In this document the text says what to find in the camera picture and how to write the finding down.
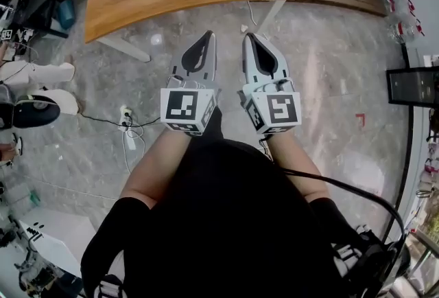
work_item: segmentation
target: person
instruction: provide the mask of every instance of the person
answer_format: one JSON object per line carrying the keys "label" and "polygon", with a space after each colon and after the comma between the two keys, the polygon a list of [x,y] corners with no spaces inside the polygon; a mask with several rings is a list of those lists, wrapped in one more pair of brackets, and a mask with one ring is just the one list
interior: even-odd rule
{"label": "person", "polygon": [[0,81],[8,86],[68,82],[72,80],[75,74],[71,56],[66,56],[64,63],[60,66],[42,66],[25,60],[3,61],[7,49],[8,42],[3,41],[0,46]]}
{"label": "person", "polygon": [[269,136],[273,163],[221,118],[201,137],[164,130],[133,169],[83,255],[87,297],[117,297],[95,291],[121,257],[120,297],[348,296],[331,244],[362,244],[324,182],[279,168],[320,174],[294,134]]}
{"label": "person", "polygon": [[12,133],[13,142],[0,144],[0,161],[2,163],[9,163],[15,157],[20,157],[23,155],[23,140],[17,138],[15,133]]}

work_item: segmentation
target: marble floor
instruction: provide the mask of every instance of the marble floor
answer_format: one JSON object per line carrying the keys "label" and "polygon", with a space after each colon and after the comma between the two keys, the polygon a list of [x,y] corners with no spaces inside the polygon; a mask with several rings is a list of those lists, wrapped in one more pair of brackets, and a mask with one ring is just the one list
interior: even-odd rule
{"label": "marble floor", "polygon": [[[253,3],[258,19],[266,3]],[[137,23],[121,35],[152,55],[143,63],[100,43],[84,44],[86,4],[67,40],[38,39],[38,62],[61,63],[73,54],[76,74],[57,87],[74,93],[93,117],[119,120],[119,107],[133,109],[136,122],[159,116],[159,90],[166,84],[175,48],[187,37],[213,30],[217,36],[217,82],[222,128],[230,139],[259,147],[236,91],[241,72],[241,24],[252,29],[246,2],[210,5]],[[385,70],[403,66],[400,47],[387,36],[385,19],[325,5],[287,3],[265,32],[289,63],[302,99],[302,126],[294,133],[323,175],[351,183],[394,201],[407,142],[408,109],[387,103]],[[365,125],[356,114],[365,114]],[[162,131],[145,127],[146,147]],[[26,193],[35,190],[41,205],[87,215],[98,227],[128,177],[122,134],[116,126],[81,116],[63,115],[49,126],[19,130],[24,155],[5,183],[18,216],[32,206]],[[10,138],[10,131],[0,134]],[[127,151],[132,168],[142,145]],[[352,225],[368,223],[377,234],[388,221],[378,205],[331,188],[333,199]]]}

